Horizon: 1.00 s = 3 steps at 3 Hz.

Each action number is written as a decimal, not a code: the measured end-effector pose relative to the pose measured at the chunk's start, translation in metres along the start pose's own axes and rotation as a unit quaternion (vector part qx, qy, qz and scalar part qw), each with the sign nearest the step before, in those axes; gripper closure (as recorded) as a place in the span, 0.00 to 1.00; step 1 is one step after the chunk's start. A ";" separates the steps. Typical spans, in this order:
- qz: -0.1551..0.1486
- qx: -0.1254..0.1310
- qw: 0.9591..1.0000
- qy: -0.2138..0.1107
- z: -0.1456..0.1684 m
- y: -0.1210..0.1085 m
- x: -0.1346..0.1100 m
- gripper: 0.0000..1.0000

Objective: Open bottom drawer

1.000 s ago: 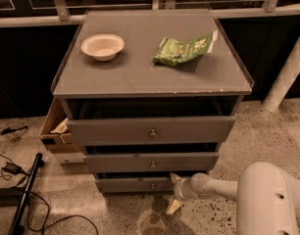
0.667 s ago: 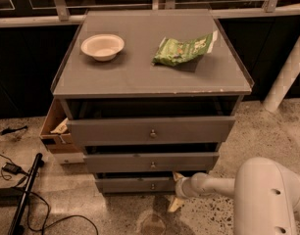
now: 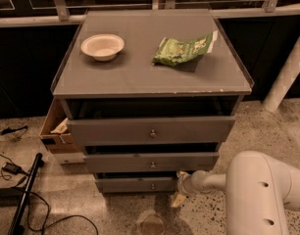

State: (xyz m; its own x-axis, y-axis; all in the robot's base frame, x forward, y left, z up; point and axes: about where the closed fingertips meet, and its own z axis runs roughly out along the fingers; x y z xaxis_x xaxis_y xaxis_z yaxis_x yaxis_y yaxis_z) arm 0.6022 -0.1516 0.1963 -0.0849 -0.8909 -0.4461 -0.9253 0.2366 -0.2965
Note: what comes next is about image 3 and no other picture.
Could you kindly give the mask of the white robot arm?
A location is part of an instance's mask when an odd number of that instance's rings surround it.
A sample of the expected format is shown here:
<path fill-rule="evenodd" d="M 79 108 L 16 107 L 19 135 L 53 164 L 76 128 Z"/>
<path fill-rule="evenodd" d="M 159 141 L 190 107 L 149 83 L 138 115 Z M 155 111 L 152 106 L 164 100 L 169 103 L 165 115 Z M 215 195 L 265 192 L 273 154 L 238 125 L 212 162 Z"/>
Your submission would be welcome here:
<path fill-rule="evenodd" d="M 225 174 L 180 171 L 172 206 L 212 190 L 225 192 L 226 235 L 289 235 L 285 212 L 300 212 L 300 169 L 260 152 L 237 154 Z"/>

